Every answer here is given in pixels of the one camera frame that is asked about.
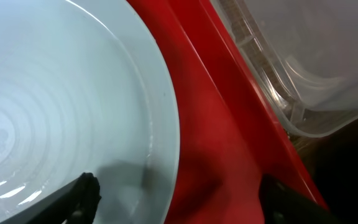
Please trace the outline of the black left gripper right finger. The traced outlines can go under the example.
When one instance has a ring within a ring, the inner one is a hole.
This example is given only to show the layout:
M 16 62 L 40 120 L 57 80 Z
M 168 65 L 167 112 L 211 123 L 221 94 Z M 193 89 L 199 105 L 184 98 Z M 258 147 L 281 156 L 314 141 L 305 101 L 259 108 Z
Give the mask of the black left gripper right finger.
M 263 175 L 259 200 L 265 224 L 340 224 L 341 221 L 315 202 L 271 175 Z

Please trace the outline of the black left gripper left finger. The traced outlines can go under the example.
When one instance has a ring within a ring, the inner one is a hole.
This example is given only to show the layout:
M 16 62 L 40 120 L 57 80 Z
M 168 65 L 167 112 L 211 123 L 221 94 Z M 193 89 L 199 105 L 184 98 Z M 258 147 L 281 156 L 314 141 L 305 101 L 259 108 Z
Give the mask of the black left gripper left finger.
M 92 224 L 100 200 L 98 179 L 92 173 L 84 172 L 2 224 Z

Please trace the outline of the light blue plate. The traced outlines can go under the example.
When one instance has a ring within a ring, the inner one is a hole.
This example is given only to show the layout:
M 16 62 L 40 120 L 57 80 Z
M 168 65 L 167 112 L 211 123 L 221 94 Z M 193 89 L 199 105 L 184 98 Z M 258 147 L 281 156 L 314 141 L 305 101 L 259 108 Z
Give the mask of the light blue plate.
M 0 222 L 90 172 L 96 223 L 163 223 L 179 154 L 167 65 L 128 2 L 0 0 Z

